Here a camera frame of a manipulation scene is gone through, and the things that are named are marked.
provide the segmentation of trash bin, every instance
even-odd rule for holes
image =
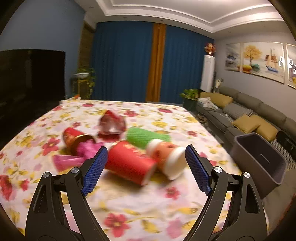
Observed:
[[[236,136],[230,155],[242,172],[252,176],[261,199],[281,185],[287,161],[257,133]]]

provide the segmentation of screw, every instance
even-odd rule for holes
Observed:
[[[217,173],[221,173],[222,172],[222,168],[221,167],[215,167],[214,171]]]
[[[247,172],[244,172],[244,177],[249,178],[251,175]]]
[[[78,167],[73,167],[72,169],[71,169],[71,172],[72,173],[77,173],[79,171],[79,168]]]
[[[49,177],[49,172],[45,172],[45,173],[43,173],[43,177]]]

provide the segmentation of framed painting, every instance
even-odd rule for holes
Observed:
[[[286,44],[288,62],[288,86],[296,89],[296,46]]]
[[[250,42],[243,46],[243,72],[285,82],[284,47],[276,42]]]
[[[241,44],[227,44],[225,70],[239,71],[240,65],[241,65]]]

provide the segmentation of yellow pillow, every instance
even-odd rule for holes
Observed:
[[[250,118],[260,124],[256,130],[256,133],[262,136],[268,142],[273,141],[278,133],[277,129],[258,115],[252,115]]]
[[[252,119],[247,115],[241,116],[232,122],[232,124],[245,134],[251,133],[260,125],[255,119]]]
[[[222,95],[220,93],[208,93],[208,92],[200,93],[200,98],[207,98],[207,97],[210,97],[211,102],[222,109],[233,101],[233,98],[227,95]]]

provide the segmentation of tablecloth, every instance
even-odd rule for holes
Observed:
[[[241,174],[217,140],[184,108],[173,105],[66,100],[27,126],[0,151],[0,202],[6,213],[25,232],[28,208],[41,175],[60,174],[53,155],[66,154],[62,132],[67,127],[97,136],[99,118],[107,109],[125,116],[127,127],[140,127],[171,136],[176,145],[192,144],[200,156],[226,172]],[[214,232],[221,230],[231,193]],[[66,193],[65,212],[72,230],[79,232]],[[104,170],[87,201],[111,241],[183,240],[201,212],[207,196],[189,169],[174,181],[156,172],[140,187]]]

